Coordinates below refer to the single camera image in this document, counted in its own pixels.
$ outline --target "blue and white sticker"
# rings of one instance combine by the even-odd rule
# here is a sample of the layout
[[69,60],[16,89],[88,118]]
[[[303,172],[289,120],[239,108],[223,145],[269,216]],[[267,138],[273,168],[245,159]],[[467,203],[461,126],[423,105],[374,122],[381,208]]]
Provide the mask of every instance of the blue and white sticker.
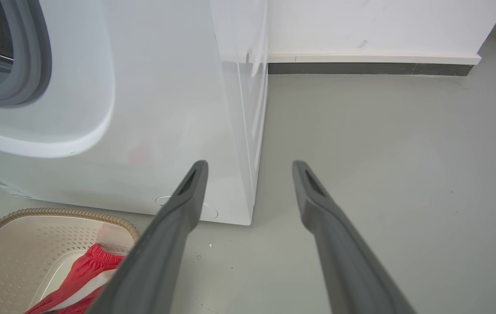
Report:
[[2,181],[0,181],[0,188],[3,189],[4,191],[7,191],[8,193],[10,193],[13,196],[32,198],[31,196],[29,196],[25,193],[21,193],[21,191],[14,189],[13,187],[7,185],[6,183],[3,183]]

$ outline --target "laundry basket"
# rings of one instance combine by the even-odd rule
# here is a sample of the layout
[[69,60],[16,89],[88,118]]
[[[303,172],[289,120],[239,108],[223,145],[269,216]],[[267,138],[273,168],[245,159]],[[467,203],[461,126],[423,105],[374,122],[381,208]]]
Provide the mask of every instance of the laundry basket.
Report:
[[117,216],[65,208],[30,208],[0,219],[0,313],[22,314],[59,288],[93,244],[125,255],[138,230]]

